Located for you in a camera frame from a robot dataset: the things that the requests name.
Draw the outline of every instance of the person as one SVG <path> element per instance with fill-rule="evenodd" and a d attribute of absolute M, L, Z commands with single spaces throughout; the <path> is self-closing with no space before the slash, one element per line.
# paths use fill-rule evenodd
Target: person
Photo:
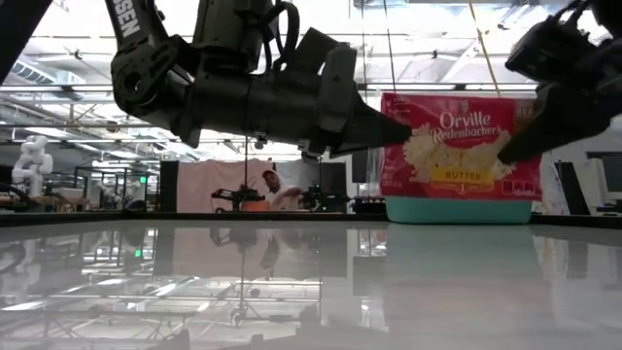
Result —
<path fill-rule="evenodd" d="M 302 190 L 295 186 L 285 186 L 276 172 L 266 170 L 261 174 L 269 192 L 265 197 L 270 203 L 271 210 L 294 210 L 298 209 L 298 196 Z"/>

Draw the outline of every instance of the black robotic arm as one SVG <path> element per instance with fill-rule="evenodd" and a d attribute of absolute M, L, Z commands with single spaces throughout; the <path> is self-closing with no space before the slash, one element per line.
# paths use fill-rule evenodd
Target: black robotic arm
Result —
<path fill-rule="evenodd" d="M 405 141 L 410 127 L 373 110 L 354 83 L 357 52 L 311 28 L 296 46 L 296 7 L 200 0 L 192 43 L 169 36 L 154 0 L 106 0 L 119 51 L 115 100 L 126 113 L 196 147 L 202 128 L 297 144 L 332 156 Z M 276 18 L 287 12 L 281 42 Z M 269 43 L 280 57 L 272 62 Z M 265 71 L 259 67 L 261 48 Z"/>
<path fill-rule="evenodd" d="M 577 27 L 589 7 L 613 37 L 598 46 Z M 573 0 L 525 34 L 505 66 L 539 83 L 537 117 L 501 150 L 501 161 L 529 159 L 607 130 L 622 113 L 621 28 L 619 0 Z"/>

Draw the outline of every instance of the metal frame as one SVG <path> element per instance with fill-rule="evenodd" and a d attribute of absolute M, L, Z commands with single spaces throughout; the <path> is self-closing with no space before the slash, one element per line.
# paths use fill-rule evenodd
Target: metal frame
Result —
<path fill-rule="evenodd" d="M 105 175 L 109 174 L 109 175 L 115 175 L 115 193 L 117 192 L 117 190 L 119 189 L 119 180 L 121 179 L 121 176 L 123 178 L 123 187 L 122 187 L 122 196 L 121 196 L 121 203 L 123 203 L 125 201 L 125 196 L 127 195 L 126 193 L 126 188 L 127 188 L 127 179 L 128 178 L 132 178 L 132 177 L 147 177 L 147 184 L 145 184 L 145 201 L 147 201 L 147 196 L 149 195 L 149 178 L 152 176 L 155 176 L 157 178 L 157 182 L 155 184 L 155 210 L 159 209 L 159 174 L 155 174 L 153 172 L 150 171 L 142 171 L 142 170 L 133 170 L 131 168 L 124 168 L 123 169 L 123 174 L 120 175 L 120 173 L 118 172 L 113 172 L 113 171 L 109 171 L 106 170 L 106 168 L 97 168 L 97 167 L 91 167 L 91 166 L 78 166 L 74 169 L 74 189 L 76 189 L 78 187 L 78 178 L 80 175 L 81 171 L 86 171 L 86 172 L 98 172 L 101 173 L 101 181 L 103 183 Z M 85 177 L 85 192 L 84 192 L 84 196 L 86 196 L 86 186 L 87 186 L 87 179 Z M 102 203 L 102 199 L 103 199 L 103 193 L 101 193 L 99 195 L 99 202 Z"/>

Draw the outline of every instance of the monitor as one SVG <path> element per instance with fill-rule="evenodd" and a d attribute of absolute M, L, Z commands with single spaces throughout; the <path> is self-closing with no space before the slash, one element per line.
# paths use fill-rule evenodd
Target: monitor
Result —
<path fill-rule="evenodd" d="M 605 170 L 607 197 L 622 200 L 622 155 L 602 158 Z"/>
<path fill-rule="evenodd" d="M 0 165 L 0 184 L 10 185 L 13 182 L 13 167 Z"/>

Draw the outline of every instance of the red packaging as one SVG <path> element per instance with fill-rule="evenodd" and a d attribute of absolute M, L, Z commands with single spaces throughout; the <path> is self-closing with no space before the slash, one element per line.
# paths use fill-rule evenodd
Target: red packaging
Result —
<path fill-rule="evenodd" d="M 534 118 L 533 100 L 385 93 L 382 112 L 413 127 L 387 147 L 383 195 L 540 200 L 540 157 L 512 165 L 497 154 Z"/>

